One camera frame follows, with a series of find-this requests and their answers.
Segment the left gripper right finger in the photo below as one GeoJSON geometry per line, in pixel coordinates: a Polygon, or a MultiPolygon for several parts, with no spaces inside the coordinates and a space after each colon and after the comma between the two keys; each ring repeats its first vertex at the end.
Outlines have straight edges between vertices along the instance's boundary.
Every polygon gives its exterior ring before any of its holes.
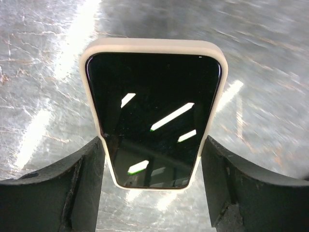
{"type": "Polygon", "coordinates": [[[201,155],[211,226],[218,232],[307,232],[309,182],[275,173],[208,136],[201,155]]]}

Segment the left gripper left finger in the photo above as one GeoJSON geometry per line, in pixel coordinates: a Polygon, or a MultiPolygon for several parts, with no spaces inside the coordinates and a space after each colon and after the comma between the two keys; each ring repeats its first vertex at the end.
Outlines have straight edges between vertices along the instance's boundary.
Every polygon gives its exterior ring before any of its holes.
{"type": "Polygon", "coordinates": [[[2,232],[94,232],[105,153],[96,137],[19,179],[0,182],[2,232]]]}

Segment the phone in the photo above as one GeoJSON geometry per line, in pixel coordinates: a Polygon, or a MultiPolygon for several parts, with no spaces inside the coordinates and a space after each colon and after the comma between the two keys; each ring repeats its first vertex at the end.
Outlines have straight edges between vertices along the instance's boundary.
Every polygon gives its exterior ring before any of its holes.
{"type": "Polygon", "coordinates": [[[198,40],[101,38],[79,67],[114,184],[189,188],[227,79],[221,49],[198,40]]]}

